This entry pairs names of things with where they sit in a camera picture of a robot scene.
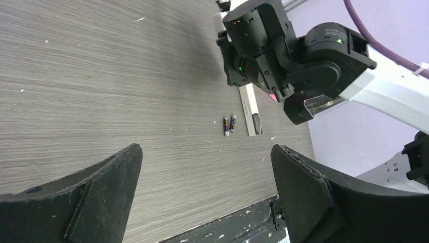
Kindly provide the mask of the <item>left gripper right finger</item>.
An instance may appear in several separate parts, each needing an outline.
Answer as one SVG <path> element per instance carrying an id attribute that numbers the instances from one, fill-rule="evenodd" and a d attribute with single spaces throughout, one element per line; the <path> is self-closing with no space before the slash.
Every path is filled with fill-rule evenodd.
<path id="1" fill-rule="evenodd" d="M 274 145 L 291 242 L 428 242 L 428 195 L 365 182 Z"/>

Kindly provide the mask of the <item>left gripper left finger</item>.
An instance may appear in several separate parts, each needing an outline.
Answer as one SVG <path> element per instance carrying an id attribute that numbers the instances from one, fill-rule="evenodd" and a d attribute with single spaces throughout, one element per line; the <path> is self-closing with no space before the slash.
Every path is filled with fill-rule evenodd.
<path id="1" fill-rule="evenodd" d="M 131 144 L 105 160 L 1 195 L 1 242 L 122 242 L 142 167 Z"/>

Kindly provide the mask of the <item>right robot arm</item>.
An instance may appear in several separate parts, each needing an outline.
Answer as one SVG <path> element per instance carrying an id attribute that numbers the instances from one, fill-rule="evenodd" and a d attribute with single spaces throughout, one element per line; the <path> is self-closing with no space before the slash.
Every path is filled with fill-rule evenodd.
<path id="1" fill-rule="evenodd" d="M 377 42 L 350 1 L 358 30 L 320 23 L 295 35 L 282 1 L 217 1 L 213 17 L 227 83 L 239 89 L 249 136 L 263 132 L 254 89 L 284 104 L 296 125 L 347 101 L 378 110 L 418 130 L 414 140 L 360 178 L 428 193 L 428 65 L 416 65 Z"/>

